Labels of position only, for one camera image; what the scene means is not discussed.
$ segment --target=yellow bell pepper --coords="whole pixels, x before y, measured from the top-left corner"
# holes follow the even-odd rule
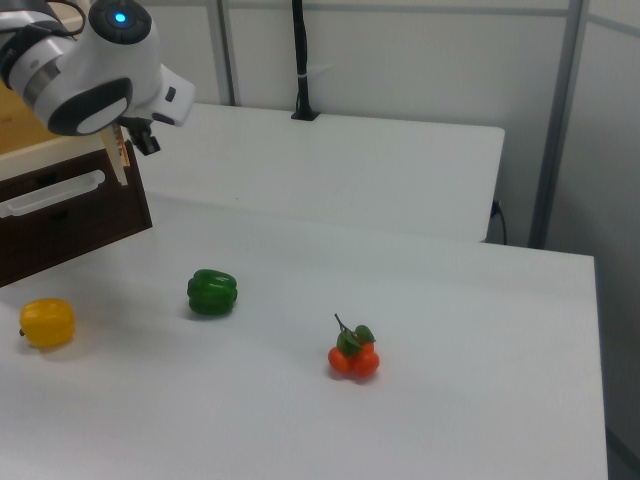
[[[34,347],[52,347],[71,339],[76,319],[71,304],[43,298],[26,304],[20,314],[20,335]]]

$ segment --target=tomato cluster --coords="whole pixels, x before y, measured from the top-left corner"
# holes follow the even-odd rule
[[[335,315],[340,325],[336,346],[329,350],[329,365],[342,374],[353,372],[358,377],[373,375],[380,366],[380,357],[373,346],[376,339],[365,325],[350,330]]]

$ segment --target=toy pepper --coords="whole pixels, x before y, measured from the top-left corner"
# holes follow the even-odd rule
[[[26,304],[20,313],[20,335],[34,347],[52,347],[71,339],[75,317],[71,304],[59,298],[43,298]]]
[[[236,279],[216,270],[198,270],[189,280],[189,307],[203,315],[229,313],[238,298]]]

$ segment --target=green bell pepper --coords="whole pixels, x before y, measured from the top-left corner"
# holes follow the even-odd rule
[[[236,279],[216,270],[198,270],[189,280],[189,307],[203,315],[229,313],[238,298]]]

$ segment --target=green stem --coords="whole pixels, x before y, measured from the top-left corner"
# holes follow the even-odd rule
[[[340,317],[338,317],[337,313],[334,313],[333,316],[336,317],[336,320],[338,320],[338,324],[340,325],[340,331],[342,331],[342,332],[345,332],[345,331],[346,332],[350,332],[351,331],[347,327],[344,326],[344,323],[342,323],[340,321]]]

